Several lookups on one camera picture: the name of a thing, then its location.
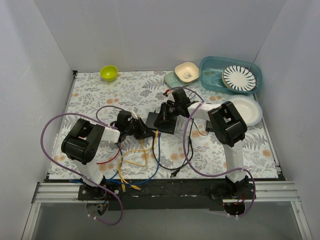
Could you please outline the black network switch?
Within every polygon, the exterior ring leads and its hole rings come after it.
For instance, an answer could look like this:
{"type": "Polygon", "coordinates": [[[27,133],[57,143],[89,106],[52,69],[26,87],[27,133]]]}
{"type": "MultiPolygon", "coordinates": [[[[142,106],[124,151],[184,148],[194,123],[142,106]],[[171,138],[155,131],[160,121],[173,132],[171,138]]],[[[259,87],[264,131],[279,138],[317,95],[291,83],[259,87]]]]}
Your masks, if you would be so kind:
{"type": "Polygon", "coordinates": [[[149,112],[147,119],[146,119],[146,123],[145,123],[146,126],[153,131],[160,131],[163,133],[173,135],[175,133],[177,117],[173,118],[173,123],[170,123],[168,125],[161,125],[160,127],[157,127],[157,126],[155,126],[155,122],[156,122],[158,115],[159,114],[156,112],[149,112]]]}

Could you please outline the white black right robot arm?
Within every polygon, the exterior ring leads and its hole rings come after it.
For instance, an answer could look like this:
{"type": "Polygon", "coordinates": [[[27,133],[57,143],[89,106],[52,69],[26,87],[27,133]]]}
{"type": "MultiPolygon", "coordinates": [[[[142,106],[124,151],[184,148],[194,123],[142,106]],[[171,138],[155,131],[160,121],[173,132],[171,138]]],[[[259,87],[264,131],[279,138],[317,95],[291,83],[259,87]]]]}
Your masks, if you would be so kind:
{"type": "Polygon", "coordinates": [[[247,125],[235,105],[226,101],[222,104],[209,104],[203,100],[191,101],[184,87],[173,88],[172,93],[164,93],[167,101],[161,104],[153,126],[164,132],[176,126],[176,117],[206,120],[211,123],[217,140],[223,145],[227,171],[225,173],[226,192],[237,199],[245,192],[249,178],[244,170],[243,140],[247,125]]]}

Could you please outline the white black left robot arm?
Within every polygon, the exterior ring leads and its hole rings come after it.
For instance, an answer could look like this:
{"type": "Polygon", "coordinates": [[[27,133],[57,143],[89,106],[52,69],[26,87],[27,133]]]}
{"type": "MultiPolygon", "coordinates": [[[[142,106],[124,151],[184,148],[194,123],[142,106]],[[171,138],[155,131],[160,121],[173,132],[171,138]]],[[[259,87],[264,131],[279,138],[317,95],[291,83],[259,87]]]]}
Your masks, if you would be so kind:
{"type": "Polygon", "coordinates": [[[100,142],[120,144],[127,136],[134,136],[137,140],[155,137],[155,132],[130,111],[121,110],[114,126],[104,127],[80,118],[62,141],[61,151],[75,162],[84,183],[90,186],[89,194],[95,200],[103,199],[107,193],[106,187],[101,184],[104,176],[95,161],[100,142]]]}

